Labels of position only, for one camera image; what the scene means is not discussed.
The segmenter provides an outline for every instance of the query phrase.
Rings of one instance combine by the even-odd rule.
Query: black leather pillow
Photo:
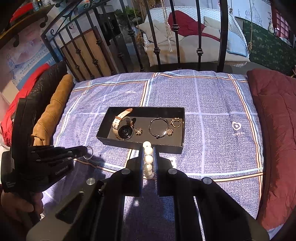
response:
[[[33,99],[36,108],[35,123],[39,120],[46,106],[50,103],[52,95],[55,93],[58,84],[64,75],[67,74],[67,66],[64,61],[58,62],[51,66],[48,70],[36,81],[31,92],[26,97],[27,99]]]

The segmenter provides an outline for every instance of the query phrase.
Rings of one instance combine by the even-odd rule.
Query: metal bed frame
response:
[[[69,25],[71,23],[75,23],[77,26],[77,29],[80,33],[80,36],[83,39],[83,42],[92,58],[92,63],[95,65],[95,67],[97,68],[98,72],[100,73],[101,77],[103,77],[103,73],[102,70],[98,64],[98,60],[94,57],[94,54],[92,52],[92,50],[89,47],[89,43],[87,42],[86,38],[84,37],[84,34],[81,30],[81,27],[78,23],[78,19],[84,15],[87,16],[87,19],[89,21],[89,24],[91,26],[91,30],[93,31],[95,38],[96,38],[96,44],[101,48],[103,56],[106,60],[106,63],[108,64],[108,67],[110,68],[110,72],[111,75],[116,74],[116,69],[114,68],[114,66],[112,65],[110,59],[107,56],[107,53],[105,51],[103,51],[103,40],[101,38],[101,36],[98,34],[96,26],[94,26],[94,23],[90,17],[90,10],[94,11],[94,14],[96,16],[96,19],[98,22],[100,22],[100,17],[99,17],[99,12],[97,7],[100,7],[102,9],[103,12],[103,18],[105,20],[105,22],[107,22],[108,27],[110,28],[110,34],[111,37],[114,41],[114,45],[116,47],[117,50],[117,57],[120,59],[120,62],[123,66],[123,69],[126,73],[128,73],[128,68],[126,65],[126,62],[124,61],[124,54],[122,53],[122,51],[119,49],[119,44],[118,41],[115,37],[115,34],[113,32],[113,26],[107,16],[106,13],[106,9],[105,9],[105,5],[107,2],[109,2],[110,0],[90,0],[89,3],[86,3],[83,6],[83,12],[80,13],[79,15],[75,16],[74,18],[72,18],[72,15],[74,13],[75,10],[77,10],[78,5],[82,2],[82,0],[76,0],[71,2],[66,8],[64,8],[59,14],[58,16],[48,25],[48,27],[45,29],[45,31],[42,33],[41,38],[45,44],[45,46],[49,49],[49,52],[51,53],[51,55],[53,56],[54,60],[56,62],[60,62],[61,60],[58,58],[57,54],[55,53],[52,44],[54,46],[56,46],[57,51],[59,52],[59,54],[62,57],[62,60],[66,62],[68,68],[70,69],[70,71],[72,72],[73,76],[75,77],[77,82],[80,82],[79,77],[77,76],[77,73],[75,73],[73,71],[73,68],[70,65],[69,61],[72,61],[73,65],[75,66],[75,69],[78,71],[78,73],[81,75],[83,80],[87,80],[88,78],[90,79],[94,79],[95,76],[94,74],[91,72],[90,68],[88,67],[85,59],[83,58],[82,54],[81,54],[81,49],[78,48],[77,44],[74,41],[74,38],[69,30]],[[122,10],[123,10],[123,14],[126,17],[126,22],[127,22],[127,27],[128,27],[128,35],[131,37],[132,42],[133,42],[133,46],[137,55],[137,59],[139,62],[139,66],[140,66],[140,72],[145,72],[141,58],[140,58],[140,54],[139,54],[139,50],[137,47],[137,43],[136,43],[136,39],[135,39],[135,32],[132,29],[130,20],[126,14],[126,10],[125,10],[125,5],[123,0],[119,0]],[[162,66],[161,66],[161,62],[160,62],[160,58],[159,58],[159,54],[160,54],[160,49],[157,46],[157,41],[156,41],[156,35],[155,35],[155,31],[154,31],[154,27],[153,27],[153,22],[152,22],[152,18],[151,18],[151,14],[150,14],[150,10],[148,7],[148,3],[147,0],[144,0],[144,4],[145,4],[145,8],[147,11],[147,16],[149,19],[149,23],[150,23],[150,28],[151,28],[151,32],[152,32],[152,37],[153,37],[153,42],[154,42],[154,53],[157,57],[157,63],[158,63],[158,69],[159,72],[161,72],[162,70]],[[175,16],[175,10],[174,10],[174,4],[173,4],[173,0],[170,0],[170,7],[172,9],[172,17],[173,17],[173,26],[172,29],[175,32],[176,35],[176,48],[177,48],[177,59],[178,59],[178,69],[181,69],[181,63],[180,63],[180,49],[179,49],[179,40],[178,40],[178,29],[179,26],[176,22],[176,16]],[[201,67],[201,57],[203,55],[203,50],[202,50],[202,31],[201,31],[201,18],[200,18],[200,5],[199,5],[199,0],[196,0],[196,7],[197,7],[197,19],[198,19],[198,38],[199,38],[199,45],[198,48],[196,50],[197,56],[198,56],[198,65],[197,65],[197,69],[200,71],[200,67]],[[225,64],[225,57],[226,57],[226,48],[227,48],[227,39],[228,39],[228,5],[227,5],[227,0],[220,0],[220,11],[221,11],[221,37],[220,37],[220,50],[219,50],[219,58],[218,58],[218,66],[217,66],[217,72],[223,72],[224,69],[224,64]],[[58,22],[58,20],[64,18],[62,24],[59,26],[59,28],[56,30],[56,32],[53,29],[53,26]],[[81,59],[81,62],[83,63],[83,65],[85,66],[89,77],[86,77],[83,75],[83,73],[80,70],[80,66],[76,63],[76,61],[74,60],[72,54],[70,53],[62,35],[61,35],[61,31],[63,31],[64,29],[66,29],[70,41],[69,43],[73,43],[74,48],[75,48],[75,52],[76,54],[79,56],[79,58]],[[56,37],[59,37],[61,39],[61,42],[63,43],[63,47],[65,48],[66,52],[68,53],[70,59],[67,59],[65,57],[65,55],[62,53],[60,47],[58,46],[57,42],[56,42]]]

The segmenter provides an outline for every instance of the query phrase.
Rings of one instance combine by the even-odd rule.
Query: watch face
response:
[[[118,130],[118,135],[123,140],[128,140],[133,136],[133,128],[129,125],[124,125]]]

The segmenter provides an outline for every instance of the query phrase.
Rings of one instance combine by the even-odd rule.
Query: human hand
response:
[[[5,193],[2,191],[1,195],[1,206],[3,211],[10,216],[11,218],[18,220],[21,222],[21,218],[18,215],[17,211],[23,212],[37,212],[41,214],[43,212],[43,203],[42,203],[43,194],[41,193],[34,193],[32,196],[32,201],[34,202],[34,206],[27,202],[26,200],[20,198],[19,196],[13,193]]]

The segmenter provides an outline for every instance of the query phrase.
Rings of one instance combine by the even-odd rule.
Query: smartwatch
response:
[[[119,115],[117,115],[115,117],[114,121],[112,122],[113,133],[116,136],[116,138],[119,139],[119,140],[128,140],[133,136],[133,121],[131,120],[130,117],[127,116],[132,111],[133,111],[133,109],[129,108],[129,109],[121,112]],[[127,119],[126,120],[127,124],[123,125],[118,130],[119,124],[124,119]]]

